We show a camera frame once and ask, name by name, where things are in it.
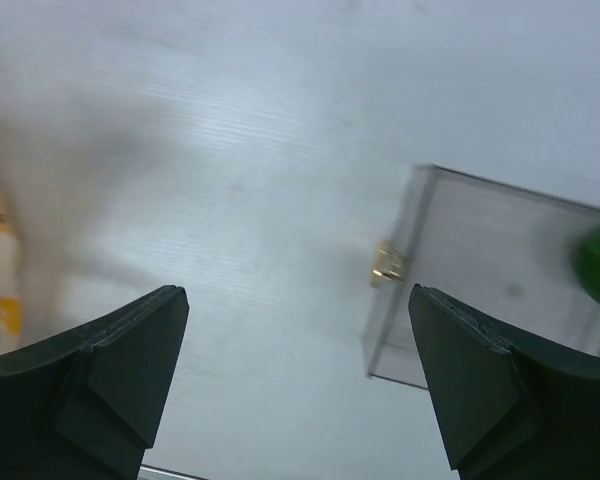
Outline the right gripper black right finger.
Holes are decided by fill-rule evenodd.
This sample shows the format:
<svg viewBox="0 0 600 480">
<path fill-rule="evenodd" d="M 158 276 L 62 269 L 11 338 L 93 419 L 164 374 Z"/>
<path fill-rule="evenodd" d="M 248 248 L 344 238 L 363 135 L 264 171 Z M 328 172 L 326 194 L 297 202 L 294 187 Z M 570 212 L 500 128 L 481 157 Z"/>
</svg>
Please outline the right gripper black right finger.
<svg viewBox="0 0 600 480">
<path fill-rule="evenodd" d="M 415 285 L 409 316 L 462 479 L 600 479 L 600 357 Z"/>
</svg>

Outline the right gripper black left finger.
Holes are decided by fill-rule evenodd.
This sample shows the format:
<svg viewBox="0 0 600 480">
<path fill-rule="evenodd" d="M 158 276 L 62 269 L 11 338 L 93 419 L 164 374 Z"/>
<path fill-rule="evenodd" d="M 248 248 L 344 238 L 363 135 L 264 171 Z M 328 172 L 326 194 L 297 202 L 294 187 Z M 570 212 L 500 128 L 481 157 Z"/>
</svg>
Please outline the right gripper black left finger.
<svg viewBox="0 0 600 480">
<path fill-rule="evenodd" d="M 0 355 L 0 479 L 135 479 L 153 447 L 189 304 L 162 286 Z"/>
</svg>

